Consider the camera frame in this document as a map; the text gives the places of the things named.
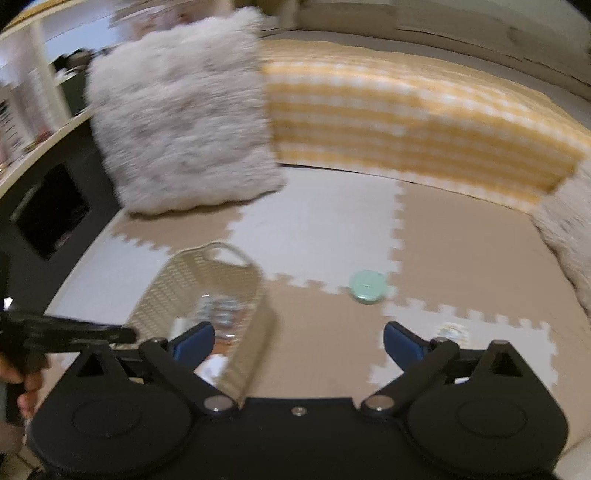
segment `blue gripper pad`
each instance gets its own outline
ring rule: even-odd
[[[428,345],[428,342],[398,322],[388,322],[384,328],[386,353],[403,371],[423,359],[427,353]]]
[[[216,335],[211,323],[201,322],[171,340],[168,345],[173,358],[193,371],[212,352],[215,341]]]

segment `gingham cloth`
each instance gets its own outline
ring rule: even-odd
[[[442,60],[265,40],[280,161],[413,181],[529,211],[591,151],[542,93]]]

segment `gray fluffy cushion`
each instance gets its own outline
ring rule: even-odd
[[[591,160],[547,196],[532,213],[546,244],[554,250],[581,305],[591,313]]]
[[[129,211],[248,200],[283,185],[265,117],[260,21],[243,8],[148,34],[92,63],[93,134]]]

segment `basket handle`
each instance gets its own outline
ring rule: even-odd
[[[214,249],[221,249],[221,250],[228,250],[230,252],[232,252],[234,255],[236,255],[240,260],[242,260],[244,262],[244,265],[237,265],[237,267],[241,267],[241,268],[246,268],[246,267],[256,267],[256,263],[254,263],[249,256],[246,255],[246,253],[244,253],[242,250],[238,249],[237,247],[227,244],[226,242],[211,242],[208,243],[207,245],[203,245],[201,247],[201,252],[203,254],[203,257],[206,260],[213,260],[213,261],[217,261],[219,262],[219,260],[216,260],[214,258],[210,258],[207,257],[206,254],[210,251],[210,250],[214,250]]]

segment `beige basket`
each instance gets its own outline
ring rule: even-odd
[[[243,264],[216,260],[220,252],[230,252]],[[261,270],[237,248],[212,242],[177,253],[160,269],[126,325],[137,330],[138,343],[153,337],[166,338],[174,320],[188,316],[204,294],[231,296],[247,305],[226,354],[228,363],[216,379],[216,387],[241,401],[272,332],[275,315],[264,296]]]

